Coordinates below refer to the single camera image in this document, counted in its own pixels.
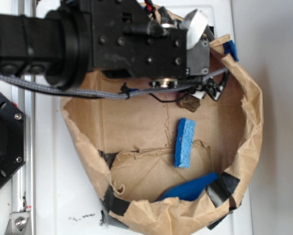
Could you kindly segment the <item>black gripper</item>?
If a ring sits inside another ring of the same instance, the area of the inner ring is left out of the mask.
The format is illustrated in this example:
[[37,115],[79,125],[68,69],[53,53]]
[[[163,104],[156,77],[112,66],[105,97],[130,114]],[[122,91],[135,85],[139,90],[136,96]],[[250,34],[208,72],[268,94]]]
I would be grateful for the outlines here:
[[195,9],[151,19],[135,0],[91,2],[93,67],[109,78],[186,79],[209,72],[208,17]]

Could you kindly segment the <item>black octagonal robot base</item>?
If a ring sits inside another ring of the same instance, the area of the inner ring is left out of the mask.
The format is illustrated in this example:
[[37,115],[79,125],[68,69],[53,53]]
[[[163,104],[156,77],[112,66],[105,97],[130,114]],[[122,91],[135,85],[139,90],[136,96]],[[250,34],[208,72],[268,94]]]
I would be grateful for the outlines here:
[[0,92],[0,189],[24,164],[25,115]]

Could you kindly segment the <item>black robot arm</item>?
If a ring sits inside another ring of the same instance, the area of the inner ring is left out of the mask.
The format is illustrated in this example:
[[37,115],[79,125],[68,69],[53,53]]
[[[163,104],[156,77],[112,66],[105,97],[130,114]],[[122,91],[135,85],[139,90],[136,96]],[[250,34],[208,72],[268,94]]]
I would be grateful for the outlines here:
[[207,24],[194,40],[198,11],[173,19],[151,1],[64,0],[43,19],[0,15],[0,73],[41,74],[61,90],[85,75],[184,81],[209,72]]

